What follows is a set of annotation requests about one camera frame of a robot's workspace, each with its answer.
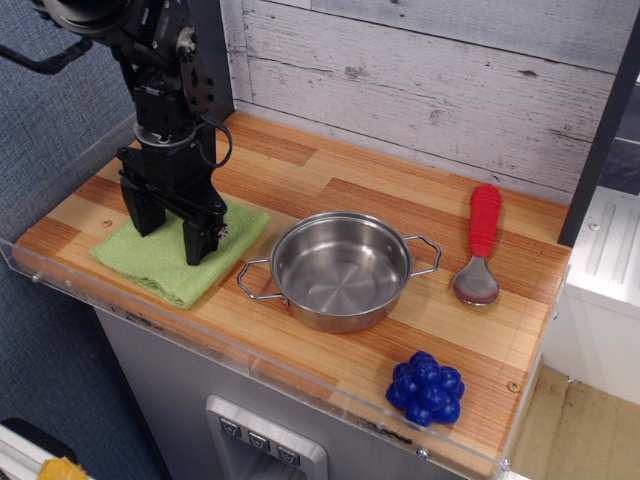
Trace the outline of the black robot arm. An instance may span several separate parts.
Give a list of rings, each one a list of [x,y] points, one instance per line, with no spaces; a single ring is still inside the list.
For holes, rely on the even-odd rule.
[[[183,221],[186,261],[195,266],[227,234],[227,206],[212,184],[216,134],[227,127],[213,115],[213,77],[200,58],[195,25],[177,1],[35,1],[38,14],[80,41],[44,60],[8,47],[3,58],[55,75],[94,43],[110,48],[136,107],[139,148],[117,157],[122,196],[135,229],[147,236],[167,213]]]

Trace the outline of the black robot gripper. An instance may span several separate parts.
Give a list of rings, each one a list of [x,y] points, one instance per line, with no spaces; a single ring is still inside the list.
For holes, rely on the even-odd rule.
[[[190,125],[178,135],[134,126],[138,148],[122,147],[121,192],[131,221],[142,236],[166,221],[166,211],[184,219],[188,265],[197,266],[227,235],[227,206],[212,185],[217,167],[216,129]]]

